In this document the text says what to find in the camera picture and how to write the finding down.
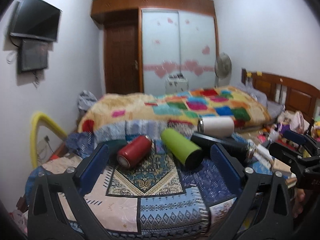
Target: sliding wardrobe door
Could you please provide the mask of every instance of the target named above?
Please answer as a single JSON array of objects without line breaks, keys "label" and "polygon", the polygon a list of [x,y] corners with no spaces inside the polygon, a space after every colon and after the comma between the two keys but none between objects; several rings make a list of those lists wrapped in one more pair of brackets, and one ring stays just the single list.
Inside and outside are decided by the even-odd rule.
[{"label": "sliding wardrobe door", "polygon": [[144,92],[165,94],[165,80],[179,72],[178,12],[143,11],[142,55]]},{"label": "sliding wardrobe door", "polygon": [[213,17],[179,11],[181,72],[189,89],[215,85],[216,41]]}]

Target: white box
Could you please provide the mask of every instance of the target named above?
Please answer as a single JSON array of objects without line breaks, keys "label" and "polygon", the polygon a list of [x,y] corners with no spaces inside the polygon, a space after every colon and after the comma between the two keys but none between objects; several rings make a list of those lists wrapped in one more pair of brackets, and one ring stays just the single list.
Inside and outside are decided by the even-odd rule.
[{"label": "white box", "polygon": [[169,76],[165,81],[165,93],[175,94],[189,90],[189,83],[186,78],[181,76]]}]

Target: bed frame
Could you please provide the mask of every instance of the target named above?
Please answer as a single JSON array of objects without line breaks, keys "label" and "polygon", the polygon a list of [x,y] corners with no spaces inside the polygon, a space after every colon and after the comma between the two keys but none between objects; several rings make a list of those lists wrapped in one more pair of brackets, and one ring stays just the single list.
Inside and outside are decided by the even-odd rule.
[{"label": "bed frame", "polygon": [[[285,109],[289,111],[301,111],[304,119],[310,122],[316,110],[316,101],[320,98],[320,91],[316,87],[303,81],[278,76],[265,72],[251,72],[242,69],[241,82],[252,81],[255,89],[265,93],[268,100],[280,103],[283,87],[287,87]],[[280,97],[276,99],[276,92],[280,85]]]}]

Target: black television screen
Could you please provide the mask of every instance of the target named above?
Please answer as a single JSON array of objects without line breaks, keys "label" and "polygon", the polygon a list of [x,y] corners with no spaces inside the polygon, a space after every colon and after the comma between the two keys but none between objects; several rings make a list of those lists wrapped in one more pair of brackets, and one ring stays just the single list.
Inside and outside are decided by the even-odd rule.
[{"label": "black television screen", "polygon": [[12,19],[13,37],[57,41],[61,11],[42,0],[23,0]]}]

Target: yellow foam tube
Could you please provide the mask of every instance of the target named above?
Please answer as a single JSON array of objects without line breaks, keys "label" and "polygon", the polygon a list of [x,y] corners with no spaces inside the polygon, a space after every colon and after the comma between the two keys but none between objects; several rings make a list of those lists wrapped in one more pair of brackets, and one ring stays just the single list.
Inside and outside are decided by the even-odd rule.
[{"label": "yellow foam tube", "polygon": [[42,112],[35,112],[31,119],[31,133],[30,133],[30,158],[32,168],[38,167],[37,160],[37,138],[38,138],[38,128],[39,122],[43,122],[45,127],[50,129],[55,133],[61,140],[65,140],[67,138],[67,133],[62,130],[60,126],[58,126],[49,116]]}]

